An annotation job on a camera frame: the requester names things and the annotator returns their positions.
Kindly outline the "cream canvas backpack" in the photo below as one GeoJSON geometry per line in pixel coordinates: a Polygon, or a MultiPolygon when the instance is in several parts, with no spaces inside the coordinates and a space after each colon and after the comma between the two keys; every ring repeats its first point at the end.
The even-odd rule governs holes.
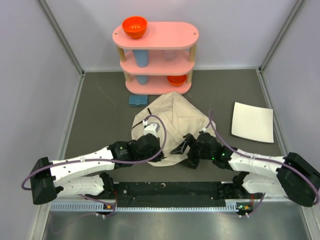
{"type": "Polygon", "coordinates": [[[183,143],[187,134],[197,139],[200,132],[206,129],[205,133],[215,137],[215,132],[208,126],[209,118],[178,92],[166,93],[135,115],[131,127],[133,140],[137,140],[144,134],[143,120],[149,115],[155,115],[163,121],[167,138],[162,151],[164,158],[158,162],[149,161],[148,164],[153,167],[181,164],[189,168],[196,168],[200,160],[194,156],[188,156],[188,151],[191,149],[189,146],[186,147],[183,154],[171,154],[171,151],[183,143]]]}

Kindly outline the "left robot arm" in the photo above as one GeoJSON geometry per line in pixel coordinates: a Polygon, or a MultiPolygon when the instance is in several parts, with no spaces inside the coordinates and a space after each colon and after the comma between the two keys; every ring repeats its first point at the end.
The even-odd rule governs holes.
{"type": "Polygon", "coordinates": [[[30,189],[34,205],[49,203],[57,198],[88,196],[109,198],[115,185],[108,174],[118,168],[149,161],[159,162],[164,144],[151,133],[137,140],[116,141],[86,155],[52,160],[40,158],[30,173],[30,189]]]}

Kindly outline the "small teal notebook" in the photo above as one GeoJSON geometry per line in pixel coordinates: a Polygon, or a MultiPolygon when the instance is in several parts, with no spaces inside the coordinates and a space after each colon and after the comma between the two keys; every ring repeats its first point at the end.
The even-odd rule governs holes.
{"type": "Polygon", "coordinates": [[[129,96],[128,104],[132,107],[141,107],[148,105],[148,95],[132,94],[129,96]]]}

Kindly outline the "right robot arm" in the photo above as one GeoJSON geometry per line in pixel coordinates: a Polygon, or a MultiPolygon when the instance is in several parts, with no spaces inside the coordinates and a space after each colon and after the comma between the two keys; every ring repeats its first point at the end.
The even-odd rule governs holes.
{"type": "Polygon", "coordinates": [[[249,194],[283,196],[294,203],[312,207],[320,201],[320,173],[302,156],[263,156],[221,145],[214,136],[201,132],[197,138],[184,136],[172,155],[186,154],[182,164],[195,169],[201,160],[211,160],[220,169],[238,172],[233,192],[239,198],[249,194]]]}

